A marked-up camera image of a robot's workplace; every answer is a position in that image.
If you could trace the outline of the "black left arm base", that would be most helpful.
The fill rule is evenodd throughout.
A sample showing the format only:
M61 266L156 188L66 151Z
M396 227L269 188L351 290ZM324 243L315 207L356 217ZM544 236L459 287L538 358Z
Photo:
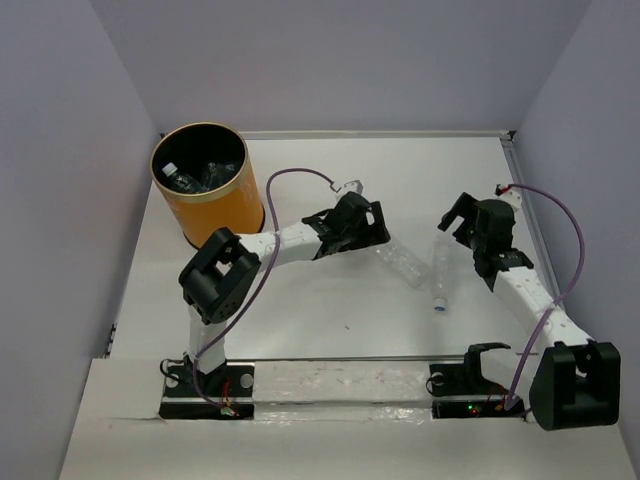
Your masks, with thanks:
M226 361L209 374L197 373L194 386L188 358L164 359L159 370L164 377L159 416L165 420L252 420L255 412L253 388L255 365Z

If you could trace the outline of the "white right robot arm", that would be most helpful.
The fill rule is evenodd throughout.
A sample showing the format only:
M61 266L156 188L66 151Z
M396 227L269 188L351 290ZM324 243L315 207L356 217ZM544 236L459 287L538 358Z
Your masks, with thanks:
M427 381L436 398L484 396L467 418L531 414L546 431L615 424L620 410L621 355L598 342L551 296L529 257L513 245L519 186L499 185L492 199L463 193L438 228L461 223L454 239L470 249L474 269L520 322L529 338L521 353L501 343L472 344L459 363L433 364Z

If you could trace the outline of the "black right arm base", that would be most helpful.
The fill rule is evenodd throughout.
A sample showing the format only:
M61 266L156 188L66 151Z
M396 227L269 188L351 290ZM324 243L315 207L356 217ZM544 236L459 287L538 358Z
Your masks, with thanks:
M508 389L490 380L482 368L489 366L487 352L512 353L500 342L472 344L461 360L431 363L425 388L432 397L434 419L522 418L529 413L521 399L507 410Z

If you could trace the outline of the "clear plastic bottle blue cap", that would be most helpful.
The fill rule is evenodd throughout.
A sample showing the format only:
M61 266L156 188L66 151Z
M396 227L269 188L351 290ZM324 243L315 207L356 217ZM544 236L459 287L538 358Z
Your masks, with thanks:
M433 307L439 313L444 313L448 309L449 265L449 237L441 232L434 239L431 259Z

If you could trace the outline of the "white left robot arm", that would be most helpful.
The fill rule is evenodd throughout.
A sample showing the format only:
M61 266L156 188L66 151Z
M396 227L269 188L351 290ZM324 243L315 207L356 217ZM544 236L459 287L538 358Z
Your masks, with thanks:
M349 191L336 205L276 232L235 234L215 231L179 275L190 315L186 381L209 395L221 383L226 361L224 331L229 319L257 289L268 269L293 262L316 261L349 251L386 244L390 234L381 203Z

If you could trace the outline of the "clear bottle with printed label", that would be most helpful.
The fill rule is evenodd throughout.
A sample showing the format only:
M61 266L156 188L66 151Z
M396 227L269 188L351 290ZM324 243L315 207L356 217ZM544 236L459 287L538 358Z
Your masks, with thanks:
M203 169L201 186L205 192L228 184L239 172L238 162L209 162Z

